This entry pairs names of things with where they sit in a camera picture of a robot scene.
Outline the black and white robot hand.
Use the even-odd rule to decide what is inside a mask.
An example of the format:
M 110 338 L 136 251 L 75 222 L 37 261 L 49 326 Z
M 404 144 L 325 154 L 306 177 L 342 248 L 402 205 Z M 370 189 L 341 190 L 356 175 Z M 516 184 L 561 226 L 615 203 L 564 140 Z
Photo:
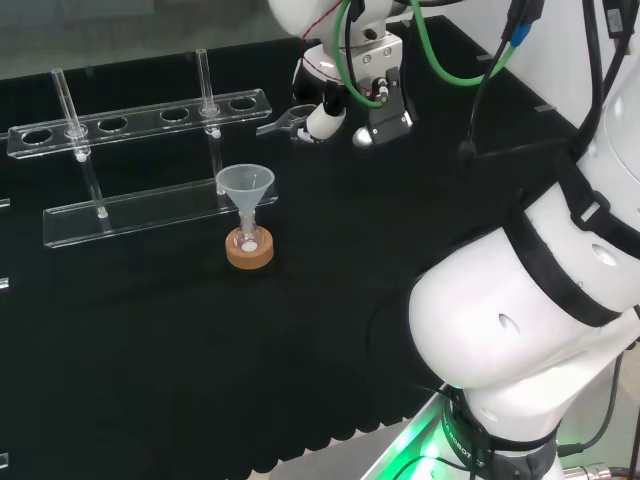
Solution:
M 349 91 L 335 60 L 322 44 L 307 48 L 296 64 L 292 79 L 295 105 L 313 105 L 313 111 L 295 130 L 294 138 L 321 143 L 333 137 L 346 119 Z

